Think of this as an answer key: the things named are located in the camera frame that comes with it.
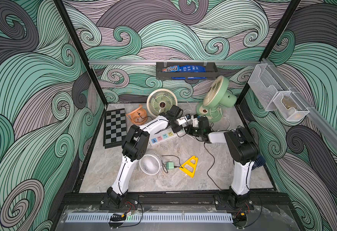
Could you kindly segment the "white power strip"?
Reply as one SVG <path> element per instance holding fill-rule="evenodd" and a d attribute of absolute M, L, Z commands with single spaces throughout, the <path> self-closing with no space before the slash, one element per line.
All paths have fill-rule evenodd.
<path fill-rule="evenodd" d="M 157 134 L 153 134 L 149 138 L 148 144 L 151 146 L 158 145 L 162 142 L 171 140 L 173 138 L 177 138 L 178 135 L 172 131 L 172 128 L 166 129 L 164 131 L 161 131 Z"/>

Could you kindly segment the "green USB adapter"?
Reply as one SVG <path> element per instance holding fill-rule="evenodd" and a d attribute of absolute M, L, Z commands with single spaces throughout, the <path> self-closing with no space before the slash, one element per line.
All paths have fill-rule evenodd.
<path fill-rule="evenodd" d="M 173 162 L 166 162 L 166 169 L 167 170 L 175 169 L 175 164 Z"/>

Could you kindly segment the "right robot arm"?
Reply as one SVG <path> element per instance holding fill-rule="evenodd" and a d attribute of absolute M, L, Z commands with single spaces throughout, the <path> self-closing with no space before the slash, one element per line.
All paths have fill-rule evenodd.
<path fill-rule="evenodd" d="M 253 136 L 245 127 L 234 130 L 213 131 L 206 116 L 194 116 L 188 133 L 204 143 L 225 143 L 234 161 L 234 175 L 228 202 L 231 208 L 240 208 L 250 197 L 250 177 L 259 151 Z"/>

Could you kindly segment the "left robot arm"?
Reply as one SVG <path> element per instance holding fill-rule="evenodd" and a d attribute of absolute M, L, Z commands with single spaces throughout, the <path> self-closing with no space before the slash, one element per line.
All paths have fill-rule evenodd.
<path fill-rule="evenodd" d="M 179 132 L 190 125 L 192 116 L 184 114 L 183 110 L 174 105 L 165 113 L 160 113 L 152 121 L 137 126 L 132 125 L 125 140 L 122 143 L 121 165 L 114 183 L 107 189 L 108 201 L 116 208 L 124 206 L 129 181 L 135 166 L 145 155 L 150 136 L 164 129 L 172 128 L 173 132 Z"/>

